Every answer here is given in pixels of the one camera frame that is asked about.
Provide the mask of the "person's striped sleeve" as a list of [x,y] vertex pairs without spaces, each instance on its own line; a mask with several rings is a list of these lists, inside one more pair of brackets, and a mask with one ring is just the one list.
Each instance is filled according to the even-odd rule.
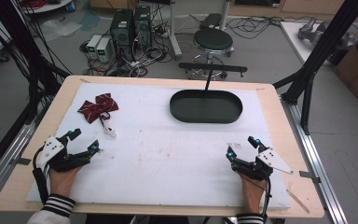
[[264,217],[257,213],[237,214],[238,224],[265,224]]
[[71,224],[70,216],[75,205],[73,199],[50,194],[42,209],[31,215],[26,224]]

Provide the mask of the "person's left striped sleeve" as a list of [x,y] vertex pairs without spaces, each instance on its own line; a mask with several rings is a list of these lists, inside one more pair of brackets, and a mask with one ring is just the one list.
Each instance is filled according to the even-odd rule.
[[50,194],[42,209],[31,215],[26,224],[71,224],[70,216],[75,205],[73,199]]

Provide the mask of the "person's right striped sleeve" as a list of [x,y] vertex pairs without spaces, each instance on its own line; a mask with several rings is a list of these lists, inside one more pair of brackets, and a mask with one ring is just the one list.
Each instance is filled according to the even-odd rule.
[[257,213],[237,214],[238,224],[265,224],[264,217]]

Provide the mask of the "black oval tray stand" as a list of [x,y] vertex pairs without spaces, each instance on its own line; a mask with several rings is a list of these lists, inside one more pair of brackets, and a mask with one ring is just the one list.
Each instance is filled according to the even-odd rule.
[[209,85],[214,70],[239,72],[241,76],[247,71],[245,66],[221,65],[208,63],[179,63],[180,68],[202,69],[208,72],[203,90],[181,90],[170,100],[172,116],[187,123],[232,123],[242,113],[241,99],[229,91],[210,90]]

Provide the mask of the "person's left hand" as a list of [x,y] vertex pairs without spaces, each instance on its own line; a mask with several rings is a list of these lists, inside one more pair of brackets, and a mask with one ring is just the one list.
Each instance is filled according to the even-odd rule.
[[71,189],[75,182],[76,175],[80,170],[80,167],[67,172],[57,172],[54,169],[50,169],[48,172],[50,180],[50,192],[52,194],[69,197],[71,195]]

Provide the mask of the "thin wooden stick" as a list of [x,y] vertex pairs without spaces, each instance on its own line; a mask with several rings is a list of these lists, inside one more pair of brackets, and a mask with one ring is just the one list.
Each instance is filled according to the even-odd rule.
[[290,190],[290,189],[287,189],[286,190],[287,193],[290,195],[290,197],[307,213],[309,214],[310,213],[310,210],[309,208],[303,204],[300,199]]

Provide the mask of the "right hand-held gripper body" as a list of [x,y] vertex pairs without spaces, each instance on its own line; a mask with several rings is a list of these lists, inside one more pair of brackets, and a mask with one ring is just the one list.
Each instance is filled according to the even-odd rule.
[[272,148],[257,154],[254,161],[244,161],[238,158],[236,162],[231,162],[231,169],[254,180],[266,180],[274,169],[289,175],[294,172]]

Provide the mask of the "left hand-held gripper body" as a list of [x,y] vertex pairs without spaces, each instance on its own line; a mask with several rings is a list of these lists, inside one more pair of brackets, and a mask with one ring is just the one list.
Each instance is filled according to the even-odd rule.
[[56,172],[67,172],[77,167],[90,163],[88,151],[78,154],[69,154],[67,144],[69,138],[50,136],[42,147],[37,168],[45,168],[47,165]]

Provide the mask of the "white foam mat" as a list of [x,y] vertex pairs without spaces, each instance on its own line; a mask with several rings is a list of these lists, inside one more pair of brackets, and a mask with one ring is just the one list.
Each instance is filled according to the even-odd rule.
[[[242,160],[257,151],[248,137],[269,146],[271,139],[255,91],[237,91],[243,111],[229,124],[184,123],[169,109],[174,88],[82,84],[57,134],[81,134],[68,145],[81,152],[94,141],[101,152],[76,175],[72,197],[78,203],[227,206],[242,204],[241,180],[226,157],[233,148]],[[102,93],[111,94],[114,136],[100,121],[86,122],[78,108]]]

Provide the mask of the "white power supply unit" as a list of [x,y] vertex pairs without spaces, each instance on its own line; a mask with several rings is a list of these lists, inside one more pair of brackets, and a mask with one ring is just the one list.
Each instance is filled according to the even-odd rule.
[[110,40],[103,37],[97,47],[98,59],[101,63],[108,63],[110,61],[112,51],[110,47]]
[[102,36],[101,35],[94,35],[91,40],[89,41],[89,43],[87,44],[86,48],[88,51],[88,57],[91,60],[97,60],[98,59],[98,54],[97,54],[97,47],[99,45],[99,42],[101,40]]

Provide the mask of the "aluminium rail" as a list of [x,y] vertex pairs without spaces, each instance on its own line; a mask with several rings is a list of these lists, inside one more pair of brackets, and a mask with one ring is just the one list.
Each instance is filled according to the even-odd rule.
[[282,101],[283,109],[286,117],[292,124],[295,136],[298,138],[300,149],[305,157],[306,164],[309,166],[311,179],[322,197],[322,205],[328,213],[334,224],[348,224],[348,220],[339,203],[334,188],[329,180],[328,174],[324,169],[323,162],[319,156],[316,146],[309,134],[306,134],[304,128],[300,124],[301,112],[297,105],[290,105]]
[[0,186],[17,163],[31,162],[30,159],[22,159],[21,154],[29,144],[48,107],[49,105],[39,105],[35,115],[31,116],[30,106],[27,105],[0,141]]

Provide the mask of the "black round stool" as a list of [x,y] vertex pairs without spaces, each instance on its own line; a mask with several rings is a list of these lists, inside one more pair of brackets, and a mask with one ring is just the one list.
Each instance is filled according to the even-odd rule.
[[202,54],[195,56],[191,63],[224,65],[219,55],[225,54],[230,57],[233,50],[232,37],[225,31],[214,28],[199,29],[193,36],[193,44],[202,51]]

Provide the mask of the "person's right hand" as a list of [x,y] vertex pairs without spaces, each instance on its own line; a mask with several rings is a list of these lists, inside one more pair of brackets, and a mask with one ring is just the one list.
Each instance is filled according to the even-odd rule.
[[260,202],[267,184],[265,180],[259,181],[248,176],[240,175],[245,213],[259,213]]

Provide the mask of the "black computer tower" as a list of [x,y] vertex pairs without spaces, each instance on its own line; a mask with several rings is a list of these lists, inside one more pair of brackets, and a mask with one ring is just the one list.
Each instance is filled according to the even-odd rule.
[[150,13],[150,6],[137,6],[134,10],[135,39],[142,49],[148,49],[152,46]]
[[114,44],[126,51],[131,50],[134,40],[133,10],[120,8],[114,14],[110,33]]

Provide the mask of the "white table leg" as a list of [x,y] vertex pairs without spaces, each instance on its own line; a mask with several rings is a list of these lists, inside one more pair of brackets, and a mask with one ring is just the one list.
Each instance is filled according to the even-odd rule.
[[183,56],[179,43],[175,35],[175,0],[169,0],[170,3],[170,30],[168,32],[170,43],[173,50],[173,58],[178,61]]

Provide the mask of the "black metal frame strut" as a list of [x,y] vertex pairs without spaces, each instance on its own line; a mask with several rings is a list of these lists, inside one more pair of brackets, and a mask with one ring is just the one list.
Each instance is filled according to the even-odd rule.
[[275,89],[290,84],[289,89],[282,94],[282,99],[289,105],[296,105],[299,96],[303,95],[303,105],[299,123],[306,135],[310,134],[309,117],[314,78],[338,43],[338,40],[349,30],[357,17],[358,0],[344,0],[325,33],[310,53],[309,58],[291,76],[283,78],[273,84]]
[[8,44],[1,35],[0,42],[28,81],[29,103],[26,114],[27,120],[31,121],[38,116],[39,104],[51,102],[52,97],[58,93],[62,85],[58,78],[67,78],[71,73],[44,57],[16,5],[15,0],[0,0],[0,22],[13,44]]

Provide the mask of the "dark red striped bow tie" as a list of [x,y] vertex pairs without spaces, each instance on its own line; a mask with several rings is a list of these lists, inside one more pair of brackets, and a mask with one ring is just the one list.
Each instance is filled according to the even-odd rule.
[[104,93],[97,95],[94,103],[86,100],[78,112],[85,117],[88,123],[98,119],[103,125],[104,133],[116,138],[117,134],[113,128],[110,113],[117,110],[117,102],[111,97],[111,94]]

